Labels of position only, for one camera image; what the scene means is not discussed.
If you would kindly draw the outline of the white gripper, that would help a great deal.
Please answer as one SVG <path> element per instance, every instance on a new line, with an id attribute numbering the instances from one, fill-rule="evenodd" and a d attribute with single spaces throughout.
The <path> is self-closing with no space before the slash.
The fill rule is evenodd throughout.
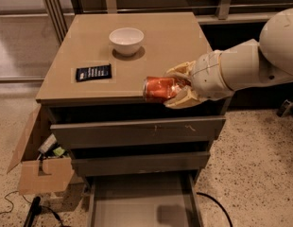
<path id="1" fill-rule="evenodd" d="M 222 76 L 219 50 L 202 55 L 197 61 L 187 61 L 168 69 L 164 75 L 177 79 L 191 79 L 191 86 L 172 86 L 164 106 L 169 109 L 185 109 L 197 106 L 207 99 L 217 101 L 230 97 L 230 89 Z"/>

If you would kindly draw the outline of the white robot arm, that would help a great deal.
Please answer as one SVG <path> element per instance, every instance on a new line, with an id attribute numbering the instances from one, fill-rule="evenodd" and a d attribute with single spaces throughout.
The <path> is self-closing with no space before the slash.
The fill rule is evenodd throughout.
<path id="1" fill-rule="evenodd" d="M 293 82 L 293 9 L 271 17 L 258 40 L 212 51 L 166 74 L 190 82 L 164 103 L 170 109 L 217 101 L 246 88 Z"/>

